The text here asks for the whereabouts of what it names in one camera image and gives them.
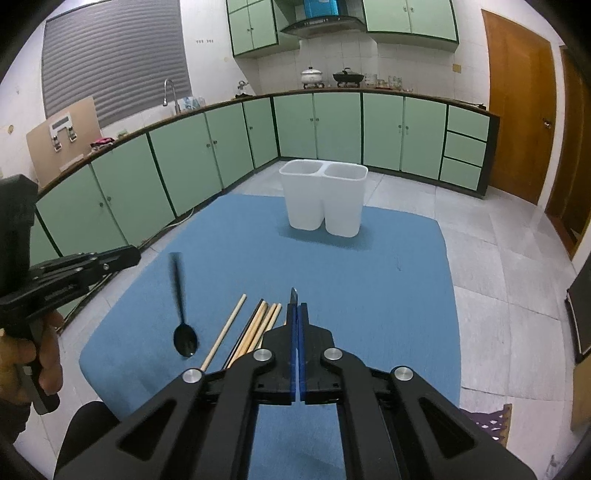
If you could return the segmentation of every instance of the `finger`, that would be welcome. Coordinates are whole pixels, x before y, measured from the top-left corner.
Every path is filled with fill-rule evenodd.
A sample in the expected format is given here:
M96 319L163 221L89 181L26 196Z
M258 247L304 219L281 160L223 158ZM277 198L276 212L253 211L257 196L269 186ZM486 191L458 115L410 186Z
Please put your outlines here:
M51 368L44 368L39 375L39 386L47 395L53 395L61 390L63 373L61 365L55 364Z
M39 346L39 361L43 368L51 368L60 362L60 347L57 343L57 334L51 326L46 326L43 330L43 337Z
M35 360L37 349L35 344L22 338L0 336L0 367L14 364L27 364Z
M61 327L64 323L64 317L56 310L45 315L43 320L45 320L46 324L55 328Z

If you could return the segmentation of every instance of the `range hood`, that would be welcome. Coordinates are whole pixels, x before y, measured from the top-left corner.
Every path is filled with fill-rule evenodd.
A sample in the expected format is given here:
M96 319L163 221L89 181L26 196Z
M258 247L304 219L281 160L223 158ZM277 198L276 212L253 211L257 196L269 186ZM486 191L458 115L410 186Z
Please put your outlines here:
M343 30L367 31L359 17L348 15L346 0L304 0L303 7L306 18L285 27L281 30L283 33L312 38Z

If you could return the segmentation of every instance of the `wooden door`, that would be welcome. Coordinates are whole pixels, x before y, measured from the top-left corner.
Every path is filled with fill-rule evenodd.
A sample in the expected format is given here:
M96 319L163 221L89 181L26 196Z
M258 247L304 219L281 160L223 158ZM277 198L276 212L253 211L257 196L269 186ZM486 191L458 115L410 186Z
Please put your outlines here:
M482 14L491 66L490 110L501 117L491 185L537 203L556 117L550 42L499 15Z
M566 109L558 173L546 213L571 257L591 213L591 92L566 49L562 50Z

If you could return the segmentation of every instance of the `wooden board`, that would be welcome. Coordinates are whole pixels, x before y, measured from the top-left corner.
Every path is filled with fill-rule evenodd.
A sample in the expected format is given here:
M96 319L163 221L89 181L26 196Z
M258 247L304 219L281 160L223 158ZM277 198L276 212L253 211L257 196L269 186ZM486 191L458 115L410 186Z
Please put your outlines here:
M51 143L49 126L64 117L68 112L72 118L72 125L77 138L74 142L70 142L66 130L62 129L58 134L61 150L56 152ZM35 167L39 187L43 188L57 178L64 170L64 167L67 167L75 158L82 160L90 154L90 144L100 137L102 135L99 120L96 116L95 101L92 97L86 97L73 103L31 130L27 134L27 145L29 146L29 153Z

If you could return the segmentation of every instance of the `upper cabinet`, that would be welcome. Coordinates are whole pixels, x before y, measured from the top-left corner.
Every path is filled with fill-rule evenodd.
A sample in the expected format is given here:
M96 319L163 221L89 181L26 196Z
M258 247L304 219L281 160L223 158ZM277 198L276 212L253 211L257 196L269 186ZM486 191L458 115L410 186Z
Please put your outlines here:
M363 0L368 34L377 42L455 51L459 45L451 0Z
M280 30L290 19L274 0L227 0L234 56L261 57L296 50L300 42Z

